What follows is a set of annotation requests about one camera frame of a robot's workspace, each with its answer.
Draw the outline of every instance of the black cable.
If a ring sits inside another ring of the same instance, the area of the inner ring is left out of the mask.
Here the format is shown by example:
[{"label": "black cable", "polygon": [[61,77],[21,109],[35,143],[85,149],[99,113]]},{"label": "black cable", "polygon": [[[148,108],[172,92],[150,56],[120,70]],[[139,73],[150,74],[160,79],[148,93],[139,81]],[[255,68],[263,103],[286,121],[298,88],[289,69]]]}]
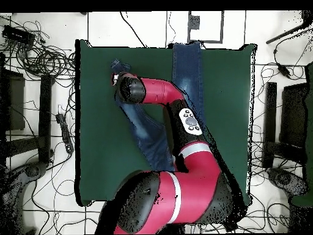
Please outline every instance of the black cable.
[{"label": "black cable", "polygon": [[[170,22],[170,20],[171,20],[171,15],[172,15],[172,11],[169,13],[169,22]],[[172,41],[170,42],[170,43],[172,43],[174,40],[175,40],[175,38],[176,38],[176,32],[175,32],[175,30],[173,29],[173,27],[171,26],[171,24],[169,23],[169,27],[171,27],[171,29],[173,30],[173,32],[174,32],[174,38],[172,39]]]},{"label": "black cable", "polygon": [[306,32],[309,32],[309,31],[313,31],[313,29],[307,29],[307,30],[305,30],[305,31],[299,32],[299,33],[297,33],[297,34],[295,34],[295,35],[293,35],[293,36],[291,36],[291,37],[288,37],[288,38],[286,38],[286,39],[280,41],[280,42],[276,45],[276,47],[275,47],[275,49],[274,49],[274,60],[275,60],[275,63],[276,63],[276,65],[277,65],[277,67],[278,67],[278,70],[279,70],[285,77],[289,78],[290,80],[305,79],[305,78],[302,78],[302,76],[303,76],[303,74],[304,74],[304,69],[303,69],[303,67],[301,67],[301,69],[302,69],[302,74],[301,74],[300,77],[298,77],[298,76],[295,75],[295,66],[299,63],[300,59],[301,59],[302,56],[304,55],[304,52],[306,51],[306,48],[307,48],[307,47],[309,46],[309,44],[313,41],[313,37],[308,41],[308,43],[307,43],[307,45],[305,46],[305,48],[304,48],[304,50],[303,50],[301,56],[300,56],[299,59],[297,60],[296,64],[293,66],[292,75],[290,74],[290,71],[288,70],[287,66],[281,65],[281,64],[276,60],[277,47],[278,47],[282,42],[285,42],[286,40],[290,40],[290,39],[295,38],[295,37],[299,37],[299,36],[303,35],[303,34],[306,33]]},{"label": "black cable", "polygon": [[141,41],[141,39],[138,37],[137,33],[134,31],[133,27],[131,27],[131,25],[129,24],[129,22],[127,20],[124,19],[122,12],[120,12],[120,16],[122,17],[123,21],[126,22],[128,24],[128,26],[130,27],[130,29],[134,32],[134,34],[136,35],[137,39],[140,41],[140,43],[142,44],[142,46],[144,48],[147,48],[146,45],[144,45],[144,43]]}]

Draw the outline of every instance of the green table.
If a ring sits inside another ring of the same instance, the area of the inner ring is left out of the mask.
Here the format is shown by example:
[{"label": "green table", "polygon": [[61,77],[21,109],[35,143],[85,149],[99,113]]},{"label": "green table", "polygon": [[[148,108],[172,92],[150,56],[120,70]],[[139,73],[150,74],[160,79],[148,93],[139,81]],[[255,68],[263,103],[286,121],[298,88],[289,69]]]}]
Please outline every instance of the green table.
[{"label": "green table", "polygon": [[[242,50],[202,50],[204,107],[207,126],[219,152],[246,193],[248,168],[249,102],[253,44]],[[136,170],[149,170],[131,139],[128,122],[114,103],[111,61],[131,65],[131,72],[146,78],[172,80],[171,49],[89,47],[80,41],[80,168],[79,192],[83,204],[114,198],[120,183]],[[144,105],[162,122],[161,107]]]}]

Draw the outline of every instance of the white stripe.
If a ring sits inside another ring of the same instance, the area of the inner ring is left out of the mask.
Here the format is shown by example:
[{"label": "white stripe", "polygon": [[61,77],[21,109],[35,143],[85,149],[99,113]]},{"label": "white stripe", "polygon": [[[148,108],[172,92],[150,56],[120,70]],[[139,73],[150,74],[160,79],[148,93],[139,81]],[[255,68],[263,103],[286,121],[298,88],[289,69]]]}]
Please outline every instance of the white stripe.
[{"label": "white stripe", "polygon": [[182,191],[180,189],[179,180],[177,179],[177,177],[173,173],[170,173],[170,172],[168,173],[172,177],[174,186],[175,186],[175,208],[173,211],[172,218],[168,222],[168,223],[172,223],[176,220],[177,216],[179,216],[179,210],[182,204]]},{"label": "white stripe", "polygon": [[211,152],[208,144],[206,143],[196,143],[196,144],[192,144],[189,145],[188,147],[184,148],[180,153],[183,154],[183,158],[188,157],[189,155],[196,153],[196,152],[200,152],[200,151],[207,151],[207,152]]}]

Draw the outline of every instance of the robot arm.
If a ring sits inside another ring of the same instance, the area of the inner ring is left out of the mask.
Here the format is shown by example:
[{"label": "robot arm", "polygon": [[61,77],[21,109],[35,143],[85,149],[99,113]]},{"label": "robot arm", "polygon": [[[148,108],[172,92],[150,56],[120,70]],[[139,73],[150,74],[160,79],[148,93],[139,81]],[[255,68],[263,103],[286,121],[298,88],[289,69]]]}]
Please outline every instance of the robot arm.
[{"label": "robot arm", "polygon": [[232,212],[232,195],[180,90],[168,81],[130,73],[120,73],[115,85],[123,102],[163,106],[176,172],[133,177],[114,234],[155,234],[168,223],[222,222]]}]

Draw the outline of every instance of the jeans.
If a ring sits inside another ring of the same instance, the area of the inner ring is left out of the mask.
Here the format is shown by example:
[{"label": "jeans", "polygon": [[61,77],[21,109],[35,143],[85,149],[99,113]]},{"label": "jeans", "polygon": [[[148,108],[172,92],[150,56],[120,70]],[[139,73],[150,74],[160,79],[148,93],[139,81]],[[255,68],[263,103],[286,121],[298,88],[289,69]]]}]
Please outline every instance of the jeans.
[{"label": "jeans", "polygon": [[[172,82],[183,92],[199,123],[205,124],[200,43],[174,44],[173,58]],[[114,73],[130,72],[131,69],[117,59],[112,61],[111,68]],[[152,119],[141,104],[123,103],[117,95],[115,102],[127,116],[131,135],[152,170],[174,171],[164,124]]]}]

